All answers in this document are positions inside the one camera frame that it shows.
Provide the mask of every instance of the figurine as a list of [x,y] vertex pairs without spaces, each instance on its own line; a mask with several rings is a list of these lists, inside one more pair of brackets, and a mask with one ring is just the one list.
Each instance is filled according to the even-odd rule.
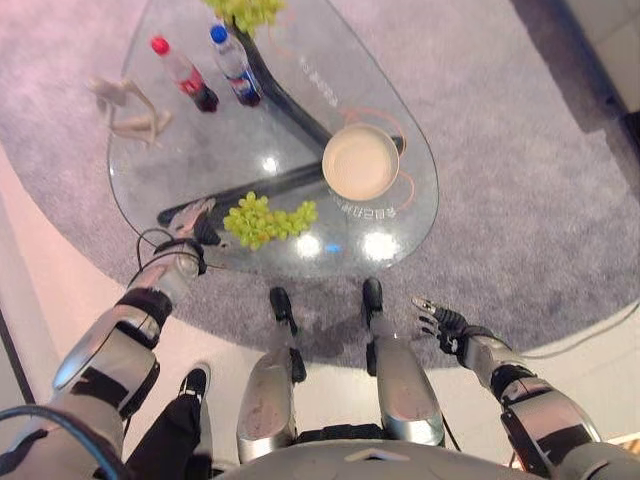
[[[107,127],[114,135],[142,140],[151,145],[171,120],[170,112],[165,110],[158,114],[153,103],[128,78],[116,83],[101,77],[92,77],[89,80],[88,88],[96,95],[98,109],[104,115]],[[115,109],[127,105],[129,94],[138,97],[149,108],[150,114],[114,120]]]

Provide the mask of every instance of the red bottle cap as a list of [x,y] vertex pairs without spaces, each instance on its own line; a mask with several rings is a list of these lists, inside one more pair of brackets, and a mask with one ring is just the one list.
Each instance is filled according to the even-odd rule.
[[169,53],[169,42],[167,42],[164,37],[157,36],[151,39],[151,48],[158,55],[166,55]]

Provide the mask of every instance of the wire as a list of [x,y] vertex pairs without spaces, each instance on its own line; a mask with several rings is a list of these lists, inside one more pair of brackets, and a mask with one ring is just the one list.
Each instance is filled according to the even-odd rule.
[[140,233],[140,235],[138,235],[138,240],[136,241],[136,258],[138,259],[138,270],[142,270],[142,259],[140,258],[140,243],[142,242],[142,239],[144,238],[144,236],[147,233],[151,233],[151,232],[159,232],[159,233],[164,233],[165,235],[167,235],[171,240],[175,240],[175,238],[173,237],[173,235],[171,235],[169,232],[167,232],[166,230],[163,230],[162,228],[156,228],[156,227],[152,227],[152,228],[147,228],[146,230],[143,230],[142,233]]
[[129,431],[129,425],[131,425],[131,417],[127,418],[127,422],[124,424],[124,431],[122,432],[123,439],[127,436],[127,432]]
[[1,411],[0,422],[24,415],[45,418],[64,428],[98,461],[107,478],[112,480],[130,478],[122,461],[105,441],[73,415],[41,405],[21,405]]
[[158,260],[160,260],[163,257],[168,257],[169,255],[186,255],[187,257],[191,257],[194,258],[196,260],[196,262],[200,263],[200,257],[198,257],[197,255],[194,255],[193,253],[189,253],[189,252],[180,252],[180,251],[173,251],[173,252],[166,252],[160,255],[156,255],[155,257],[153,257],[151,260],[149,260],[147,263],[145,263],[144,265],[142,265],[138,271],[136,272],[136,274],[133,276],[133,278],[131,279],[131,281],[129,282],[129,285],[131,285],[134,280],[136,278],[138,278],[138,276],[142,273],[142,271],[147,268],[149,265],[151,265],[154,262],[157,262]]
[[636,303],[635,306],[631,309],[631,311],[629,311],[620,320],[616,320],[611,325],[609,325],[609,326],[607,326],[607,327],[605,327],[605,328],[603,328],[601,330],[598,330],[597,332],[594,332],[591,335],[587,335],[586,337],[581,338],[580,340],[578,340],[574,344],[569,345],[569,346],[564,347],[564,348],[561,348],[560,350],[556,350],[555,352],[543,353],[543,354],[540,354],[540,355],[520,355],[520,357],[524,358],[526,360],[544,360],[544,359],[547,359],[547,358],[557,357],[558,355],[562,355],[563,353],[570,352],[571,350],[579,347],[583,343],[588,342],[589,340],[592,340],[592,339],[594,339],[596,337],[599,337],[600,335],[602,335],[604,333],[607,333],[607,332],[613,330],[616,327],[619,327],[624,322],[629,320],[629,318],[631,318],[631,316],[638,310],[638,308],[640,308],[640,302]]
[[444,416],[444,413],[442,414],[442,423],[444,423],[444,428],[447,430],[447,433],[449,434],[451,443],[453,443],[453,446],[456,447],[456,450],[461,452],[462,450],[460,449],[460,445],[458,445],[458,442],[456,442],[456,437],[454,437],[453,433],[451,433],[451,429],[449,428],[449,423],[447,422],[447,418]]

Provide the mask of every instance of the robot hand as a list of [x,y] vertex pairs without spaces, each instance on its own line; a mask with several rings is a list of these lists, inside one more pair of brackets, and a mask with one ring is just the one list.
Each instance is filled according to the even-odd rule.
[[496,338],[486,327],[469,325],[466,318],[458,312],[417,297],[412,299],[412,303],[429,315],[419,317],[426,325],[422,327],[422,331],[436,337],[440,341],[440,350],[448,355],[455,355],[463,367],[470,368],[465,364],[464,354],[471,337],[481,335]]

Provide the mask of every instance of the silver robot leg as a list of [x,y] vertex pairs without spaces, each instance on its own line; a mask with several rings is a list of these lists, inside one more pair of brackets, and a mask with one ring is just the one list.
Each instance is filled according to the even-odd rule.
[[273,347],[253,367],[245,389],[236,440],[241,463],[291,445],[296,436],[293,384],[306,378],[306,370],[294,336],[289,297],[283,288],[270,292],[277,325]]
[[442,412],[436,394],[409,341],[399,337],[393,324],[385,319],[382,287],[376,279],[368,279],[363,285],[363,309],[373,335],[367,363],[369,373],[378,379],[383,428],[397,440],[444,445]]
[[251,372],[244,392],[238,430],[241,463],[293,443],[293,382],[289,347],[265,354]]

